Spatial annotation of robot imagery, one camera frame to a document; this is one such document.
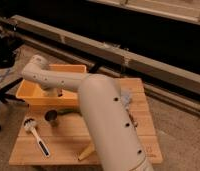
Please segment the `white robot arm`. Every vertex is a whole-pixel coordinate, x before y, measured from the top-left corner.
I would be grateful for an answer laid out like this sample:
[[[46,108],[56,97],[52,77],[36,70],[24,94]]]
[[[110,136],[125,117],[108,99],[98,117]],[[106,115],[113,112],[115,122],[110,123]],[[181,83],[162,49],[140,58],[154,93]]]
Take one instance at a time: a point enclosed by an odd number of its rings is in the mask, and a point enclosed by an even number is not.
[[[154,171],[121,99],[117,80],[103,74],[61,72],[34,55],[22,72],[45,88],[76,92],[80,112],[104,171]]]

